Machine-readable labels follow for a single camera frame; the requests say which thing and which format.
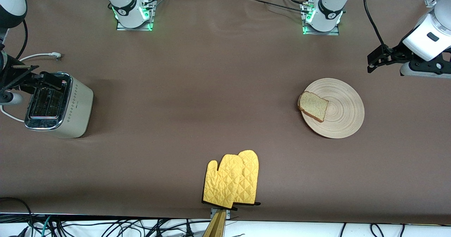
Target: quilted oven mitt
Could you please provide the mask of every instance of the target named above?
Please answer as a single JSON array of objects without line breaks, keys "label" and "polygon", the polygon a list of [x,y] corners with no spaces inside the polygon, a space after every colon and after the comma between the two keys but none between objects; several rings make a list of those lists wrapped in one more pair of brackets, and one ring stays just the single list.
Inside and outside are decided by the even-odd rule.
[{"label": "quilted oven mitt", "polygon": [[246,150],[238,154],[243,160],[243,171],[235,196],[235,203],[255,204],[258,178],[258,158],[254,151]]},{"label": "quilted oven mitt", "polygon": [[203,187],[203,202],[223,208],[232,208],[243,172],[243,160],[238,155],[226,154],[218,162],[208,163]]}]

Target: bread crust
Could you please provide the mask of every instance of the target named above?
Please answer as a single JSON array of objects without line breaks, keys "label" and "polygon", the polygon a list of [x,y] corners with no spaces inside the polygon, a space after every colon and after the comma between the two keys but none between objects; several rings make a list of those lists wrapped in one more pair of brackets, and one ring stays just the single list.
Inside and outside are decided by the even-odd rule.
[{"label": "bread crust", "polygon": [[306,111],[301,107],[301,97],[302,97],[302,95],[303,95],[304,93],[306,93],[306,92],[311,93],[311,94],[314,94],[313,92],[304,91],[304,92],[301,94],[301,96],[299,96],[299,99],[298,99],[298,108],[299,108],[299,110],[301,110],[301,111],[302,111],[304,114],[306,114],[307,116],[309,116],[309,117],[315,119],[317,122],[320,122],[320,123],[324,122],[324,120],[321,120],[321,119],[317,118],[316,116],[313,116],[313,115],[309,114],[308,112],[306,112]]}]

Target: bread slice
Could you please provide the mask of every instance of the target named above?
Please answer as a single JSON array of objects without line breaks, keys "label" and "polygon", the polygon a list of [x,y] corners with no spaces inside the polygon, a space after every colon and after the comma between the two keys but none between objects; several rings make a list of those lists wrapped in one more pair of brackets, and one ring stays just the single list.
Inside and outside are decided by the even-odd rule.
[{"label": "bread slice", "polygon": [[298,101],[299,109],[319,122],[324,121],[328,104],[329,101],[309,91],[304,91]]}]

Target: white floor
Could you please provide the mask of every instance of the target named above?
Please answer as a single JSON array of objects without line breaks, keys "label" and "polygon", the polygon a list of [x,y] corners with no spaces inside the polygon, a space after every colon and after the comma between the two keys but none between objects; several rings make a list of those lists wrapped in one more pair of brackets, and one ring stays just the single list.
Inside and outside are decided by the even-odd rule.
[{"label": "white floor", "polygon": [[[109,221],[78,221],[78,224],[94,224]],[[144,226],[152,227],[156,220],[143,220]],[[177,224],[185,223],[185,219],[174,219],[169,221],[162,228],[168,228]],[[224,237],[339,237],[343,223],[297,223],[297,222],[270,222],[270,221],[227,221]],[[0,237],[10,237],[18,235],[27,224],[13,223],[0,224]],[[75,237],[100,237],[110,225],[97,226],[69,226],[68,230]],[[208,223],[191,223],[193,232],[201,234],[206,229]],[[399,237],[401,225],[379,224],[385,237]],[[119,230],[114,231],[110,237],[116,237]],[[377,229],[374,227],[377,237],[381,237]],[[31,237],[29,229],[25,237]],[[124,232],[124,237],[139,237],[143,232],[128,229]],[[164,233],[165,237],[183,236],[182,231],[168,231]],[[369,224],[347,224],[343,232],[343,237],[371,237],[373,236],[369,229]],[[426,225],[406,225],[403,237],[450,237],[451,227],[448,226],[426,226]],[[40,237],[35,231],[34,237]]]}]

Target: white cable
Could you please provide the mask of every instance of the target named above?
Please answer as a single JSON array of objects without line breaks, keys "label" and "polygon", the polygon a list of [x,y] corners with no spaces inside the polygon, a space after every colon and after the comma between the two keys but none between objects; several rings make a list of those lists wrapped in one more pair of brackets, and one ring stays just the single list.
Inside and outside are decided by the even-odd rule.
[{"label": "white cable", "polygon": [[24,122],[24,120],[21,120],[21,119],[19,119],[19,118],[16,118],[16,117],[14,117],[14,116],[8,114],[8,113],[5,111],[5,109],[3,109],[3,105],[0,105],[0,110],[1,110],[2,113],[4,113],[4,114],[5,114],[6,116],[8,116],[8,117],[13,118],[13,119],[16,120],[16,121]]},{"label": "white cable", "polygon": [[24,60],[27,60],[27,59],[30,59],[30,58],[33,58],[33,57],[37,57],[37,56],[53,56],[53,57],[56,57],[56,58],[61,58],[62,55],[60,53],[57,53],[57,52],[42,53],[42,54],[32,54],[32,55],[29,55],[27,57],[23,57],[19,61],[22,62]]}]

